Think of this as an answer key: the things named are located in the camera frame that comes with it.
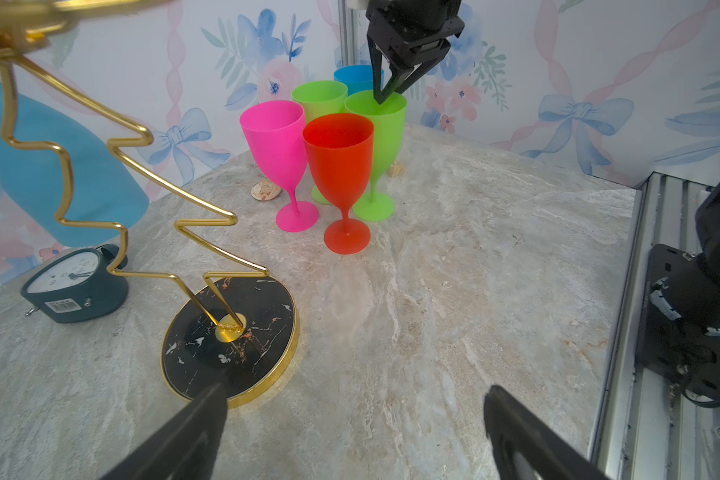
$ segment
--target pink wine glass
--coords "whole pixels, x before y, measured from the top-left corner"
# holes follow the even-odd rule
[[[303,232],[316,224],[317,207],[296,200],[296,186],[307,168],[304,107],[295,101],[267,101],[244,111],[240,125],[256,164],[291,197],[290,205],[277,213],[277,225],[286,232]]]

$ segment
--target green wine glass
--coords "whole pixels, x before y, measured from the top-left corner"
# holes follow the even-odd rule
[[[375,126],[371,191],[360,197],[352,208],[355,215],[363,220],[378,222],[389,218],[394,212],[392,197],[377,192],[376,183],[400,152],[407,108],[408,101],[399,93],[393,93],[387,101],[379,105],[373,98],[373,90],[350,95],[344,103],[344,109],[348,113],[362,115]]]
[[[347,99],[347,86],[333,80],[317,80],[294,88],[291,98],[304,107],[304,115],[309,123],[324,115],[341,113]],[[320,193],[317,185],[312,188],[312,198],[323,205],[331,204]]]

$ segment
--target wine glass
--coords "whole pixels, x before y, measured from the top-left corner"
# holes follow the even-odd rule
[[[360,197],[352,209],[360,218],[378,222],[394,212],[394,201],[389,195],[377,192],[376,183],[392,165],[402,146],[408,101],[399,93],[393,93],[379,105],[373,98],[373,90],[367,90],[348,97],[344,107],[347,112],[362,115],[372,121],[376,129],[371,191]]]
[[[373,135],[373,122],[355,114],[326,115],[304,129],[315,183],[342,211],[342,219],[331,224],[324,235],[326,246],[337,254],[356,254],[371,241],[368,226],[349,218],[349,209],[371,179]]]
[[[296,200],[296,186],[307,169],[304,108],[295,101],[267,101],[244,111],[240,125],[256,164],[291,197],[290,205],[277,213],[277,225],[286,232],[302,232],[316,224],[317,207]]]
[[[344,101],[347,99],[347,86],[333,80],[318,80],[297,86],[291,92],[293,101],[304,107],[304,115],[307,123],[318,117],[329,114],[337,114],[344,108]],[[328,205],[317,185],[312,188],[312,198],[320,204]]]

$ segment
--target alarm clock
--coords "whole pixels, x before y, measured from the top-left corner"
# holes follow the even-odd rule
[[[113,244],[67,254],[34,274],[21,287],[21,296],[58,323],[83,322],[117,310],[125,301],[128,283],[106,271],[117,255]],[[118,268],[127,264],[127,258]]]

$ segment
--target clock hands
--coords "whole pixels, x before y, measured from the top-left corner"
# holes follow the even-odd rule
[[[81,278],[82,276],[91,276],[93,275],[93,272],[83,272],[82,274],[69,274],[67,277],[69,277],[70,280],[74,280],[76,278]]]

